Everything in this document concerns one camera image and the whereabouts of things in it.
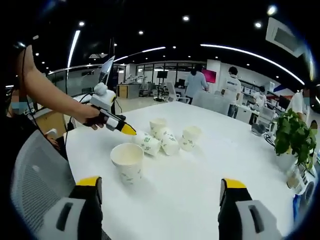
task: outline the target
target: paper cup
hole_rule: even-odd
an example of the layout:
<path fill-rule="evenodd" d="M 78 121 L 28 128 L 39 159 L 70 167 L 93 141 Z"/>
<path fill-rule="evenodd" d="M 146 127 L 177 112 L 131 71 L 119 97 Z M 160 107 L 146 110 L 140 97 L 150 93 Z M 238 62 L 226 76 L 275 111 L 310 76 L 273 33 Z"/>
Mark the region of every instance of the paper cup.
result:
<path fill-rule="evenodd" d="M 174 155 L 179 152 L 179 143 L 168 127 L 162 127 L 157 130 L 155 137 L 160 140 L 161 146 L 167 155 Z"/>
<path fill-rule="evenodd" d="M 197 126 L 187 126 L 183 130 L 182 138 L 179 140 L 181 148 L 185 151 L 191 151 L 199 139 L 202 131 Z"/>
<path fill-rule="evenodd" d="M 125 185 L 133 185 L 142 178 L 143 149 L 134 143 L 123 143 L 112 149 L 110 158 Z"/>
<path fill-rule="evenodd" d="M 139 145 L 147 154 L 155 156 L 161 147 L 161 142 L 143 131 L 137 131 L 132 137 L 133 143 Z"/>
<path fill-rule="evenodd" d="M 155 118 L 150 121 L 151 135 L 156 137 L 157 131 L 167 126 L 165 118 Z"/>

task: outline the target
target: ceiling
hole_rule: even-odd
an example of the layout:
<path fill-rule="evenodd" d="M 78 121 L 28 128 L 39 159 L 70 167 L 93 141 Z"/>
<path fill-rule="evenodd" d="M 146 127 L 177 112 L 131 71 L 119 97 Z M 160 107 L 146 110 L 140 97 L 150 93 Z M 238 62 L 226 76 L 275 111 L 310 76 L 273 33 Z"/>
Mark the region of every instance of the ceiling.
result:
<path fill-rule="evenodd" d="M 269 19 L 267 9 L 275 1 L 198 0 L 188 3 L 185 0 L 157 2 L 46 0 L 42 2 L 37 12 L 37 16 L 40 17 L 33 29 L 34 35 L 38 35 L 39 38 L 33 41 L 32 47 L 34 54 L 39 53 L 39 56 L 34 56 L 35 63 L 44 73 L 67 67 L 75 31 L 81 30 L 71 66 L 104 63 L 108 57 L 93 60 L 89 56 L 109 53 L 110 40 L 113 38 L 117 44 L 116 47 L 112 46 L 116 59 L 147 49 L 166 47 L 130 56 L 118 62 L 121 64 L 133 61 L 135 64 L 162 60 L 206 61 L 218 57 L 218 60 L 224 63 L 268 76 L 293 91 L 302 88 L 295 78 L 264 60 L 236 51 L 200 46 L 200 44 L 214 44 L 261 55 L 293 72 L 304 82 L 310 81 L 309 71 L 302 56 L 296 58 L 265 40 Z M 317 53 L 319 47 L 316 46 L 317 41 L 312 26 L 312 19 L 316 19 L 317 16 L 316 11 L 308 4 L 299 6 L 277 2 L 276 4 L 278 13 L 273 17 L 292 29 L 297 28 L 299 30 L 297 35 L 301 34 L 301 38 L 308 41 L 312 53 Z M 297 18 L 297 14 L 301 11 L 309 13 L 308 18 L 303 18 L 301 15 Z M 182 20 L 185 15 L 189 16 L 189 22 Z M 80 21 L 85 23 L 83 27 L 79 27 Z M 255 28 L 256 21 L 261 22 L 260 29 Z M 138 34 L 140 30 L 144 31 L 143 35 Z"/>

